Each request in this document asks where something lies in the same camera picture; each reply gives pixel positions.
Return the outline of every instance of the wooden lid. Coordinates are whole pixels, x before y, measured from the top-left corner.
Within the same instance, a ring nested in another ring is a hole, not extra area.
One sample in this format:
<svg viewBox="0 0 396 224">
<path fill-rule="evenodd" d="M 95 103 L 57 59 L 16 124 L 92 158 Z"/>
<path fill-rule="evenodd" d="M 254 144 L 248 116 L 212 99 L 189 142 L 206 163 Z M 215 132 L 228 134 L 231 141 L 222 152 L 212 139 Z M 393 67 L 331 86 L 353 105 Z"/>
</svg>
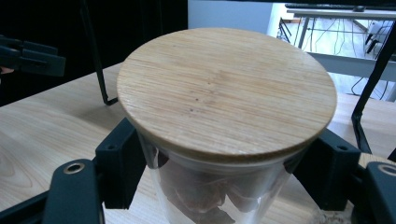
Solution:
<svg viewBox="0 0 396 224">
<path fill-rule="evenodd" d="M 235 29 L 156 38 L 126 59 L 117 85 L 139 132 L 201 161 L 287 156 L 315 140 L 336 107 L 332 80 L 314 58 Z"/>
</svg>

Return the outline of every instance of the black cable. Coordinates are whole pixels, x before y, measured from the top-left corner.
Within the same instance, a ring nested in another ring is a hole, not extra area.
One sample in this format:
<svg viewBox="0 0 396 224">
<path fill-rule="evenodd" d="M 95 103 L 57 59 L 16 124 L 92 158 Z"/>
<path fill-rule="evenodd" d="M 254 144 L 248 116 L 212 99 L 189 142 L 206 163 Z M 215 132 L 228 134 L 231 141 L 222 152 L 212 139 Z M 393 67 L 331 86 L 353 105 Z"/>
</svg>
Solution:
<svg viewBox="0 0 396 224">
<path fill-rule="evenodd" d="M 309 51 L 311 51 L 311 52 L 312 52 L 312 37 L 314 36 L 314 29 L 315 29 L 316 23 L 317 23 L 317 18 L 314 18 L 314 21 L 312 22 L 311 39 L 309 41 Z"/>
<path fill-rule="evenodd" d="M 336 21 L 336 20 L 334 20 L 334 21 L 332 22 L 332 24 L 329 26 L 329 28 L 327 28 L 327 29 L 320 35 L 320 37 L 317 39 L 317 41 L 315 42 L 315 49 L 317 49 L 317 43 L 318 43 L 318 41 L 323 37 L 323 35 L 324 35 L 326 32 L 328 32 L 328 31 L 330 30 L 330 28 L 332 28 L 332 26 L 334 25 L 335 21 Z"/>
<path fill-rule="evenodd" d="M 333 54 L 335 54 L 335 49 L 336 49 L 336 47 L 337 47 L 337 42 L 338 42 L 338 33 L 340 32 L 340 21 L 338 22 L 338 26 L 337 26 L 337 36 L 336 36 L 336 38 L 335 38 L 335 44 L 334 44 L 334 51 L 333 51 Z"/>
<path fill-rule="evenodd" d="M 345 42 L 346 42 L 346 24 L 343 19 L 343 42 L 341 43 L 340 50 L 335 55 L 338 55 L 341 52 L 341 49 L 343 48 Z"/>
<path fill-rule="evenodd" d="M 360 96 L 359 94 L 357 94 L 356 92 L 353 91 L 353 89 L 355 88 L 356 85 L 358 85 L 358 83 L 360 83 L 363 80 L 363 77 L 361 77 L 351 88 L 350 90 L 352 91 L 352 94 Z"/>
<path fill-rule="evenodd" d="M 376 88 L 374 88 L 373 93 L 375 94 L 376 99 L 379 99 L 379 95 L 381 94 L 381 92 Z"/>
<path fill-rule="evenodd" d="M 309 39 L 309 38 L 312 39 L 312 33 L 313 33 L 313 29 L 311 29 L 311 35 L 308 37 L 308 39 Z M 305 48 L 306 48 L 307 45 L 308 45 L 308 41 L 305 42 L 305 46 L 302 48 L 302 50 L 305 50 Z"/>
<path fill-rule="evenodd" d="M 375 48 L 373 48 L 372 51 L 373 51 L 372 57 L 373 57 L 373 60 L 375 60 L 376 59 L 376 57 L 375 57 Z"/>
<path fill-rule="evenodd" d="M 389 84 L 389 81 L 387 81 L 387 84 L 385 85 L 384 92 L 382 92 L 382 95 L 381 95 L 381 97 L 379 98 L 379 100 L 382 100 L 382 98 L 384 97 L 385 92 L 387 91 L 388 84 Z"/>
</svg>

